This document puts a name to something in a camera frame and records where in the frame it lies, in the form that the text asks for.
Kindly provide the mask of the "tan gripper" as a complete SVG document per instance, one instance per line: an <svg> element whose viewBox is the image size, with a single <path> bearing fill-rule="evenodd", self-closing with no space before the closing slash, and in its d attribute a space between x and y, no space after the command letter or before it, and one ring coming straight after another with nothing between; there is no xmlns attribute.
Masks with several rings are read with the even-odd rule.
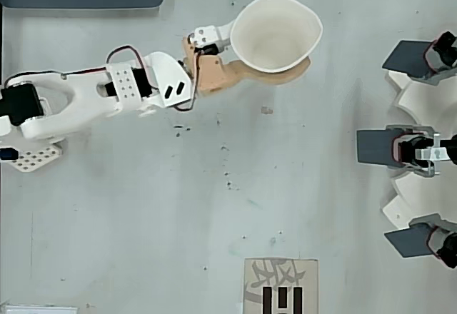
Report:
<svg viewBox="0 0 457 314"><path fill-rule="evenodd" d="M184 68L191 80L196 81L196 92L199 96L209 96L221 91L228 81L219 52L231 45L232 27L233 24L201 26L190 33L190 38L182 39L185 53ZM261 83L281 85L302 76L310 65L310 58L305 58L286 71L266 73L238 60L228 63L228 69L234 72L238 81L252 79Z"/></svg>

